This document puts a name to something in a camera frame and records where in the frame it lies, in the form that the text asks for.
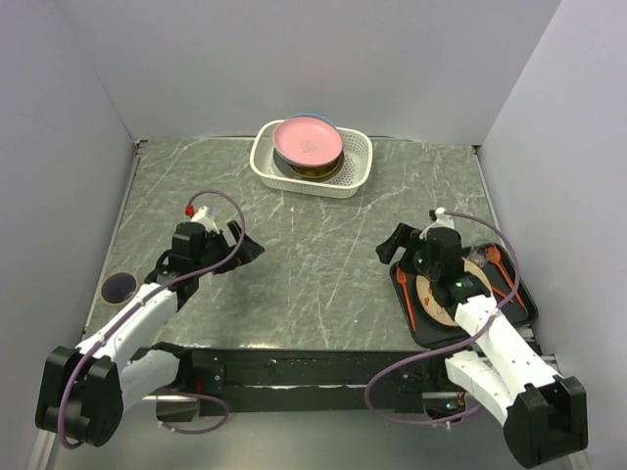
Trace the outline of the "yellow patterned brown-rimmed plate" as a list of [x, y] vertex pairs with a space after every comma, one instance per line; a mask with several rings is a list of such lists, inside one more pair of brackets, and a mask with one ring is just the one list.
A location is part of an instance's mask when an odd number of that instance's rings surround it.
[[339, 170], [338, 164], [323, 166], [298, 166], [288, 165], [289, 169], [298, 177], [305, 180], [323, 181], [331, 178]]

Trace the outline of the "pink plate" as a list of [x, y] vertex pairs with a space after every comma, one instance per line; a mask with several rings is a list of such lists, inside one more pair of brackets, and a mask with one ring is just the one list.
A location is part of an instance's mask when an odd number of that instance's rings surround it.
[[338, 159], [343, 141], [331, 124], [315, 117], [291, 117], [275, 127], [275, 150], [292, 165], [323, 166]]

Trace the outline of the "blue plate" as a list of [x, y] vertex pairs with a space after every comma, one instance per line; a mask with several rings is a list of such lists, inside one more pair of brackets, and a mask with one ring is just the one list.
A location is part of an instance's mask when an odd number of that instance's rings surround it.
[[320, 120], [322, 122], [325, 122], [326, 124], [328, 124], [329, 126], [333, 127], [333, 128], [337, 128], [336, 125], [329, 120], [327, 117], [323, 117], [317, 114], [312, 114], [312, 113], [300, 113], [300, 114], [295, 114], [292, 115], [290, 117], [288, 117], [288, 119], [293, 119], [293, 118], [313, 118], [313, 119], [317, 119]]

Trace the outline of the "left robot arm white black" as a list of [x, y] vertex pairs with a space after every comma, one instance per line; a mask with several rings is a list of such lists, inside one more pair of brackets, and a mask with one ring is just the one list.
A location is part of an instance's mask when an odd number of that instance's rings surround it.
[[232, 271], [264, 253], [238, 222], [227, 227], [234, 245], [209, 222], [178, 224], [135, 297], [91, 337], [49, 353], [35, 409], [38, 429], [58, 434], [69, 448], [100, 447], [146, 396], [169, 389], [197, 397], [191, 351], [147, 342], [197, 292], [204, 275]]

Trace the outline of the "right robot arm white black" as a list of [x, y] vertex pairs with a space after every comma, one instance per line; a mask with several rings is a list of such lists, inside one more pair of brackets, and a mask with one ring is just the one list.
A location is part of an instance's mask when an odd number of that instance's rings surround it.
[[470, 392], [502, 425], [515, 460], [530, 469], [585, 449], [589, 443], [587, 394], [574, 377], [562, 377], [537, 355], [470, 270], [461, 237], [449, 219], [424, 230], [404, 223], [377, 246], [389, 263], [400, 248], [406, 275], [422, 277], [434, 305], [469, 339], [441, 349], [428, 367], [440, 390]]

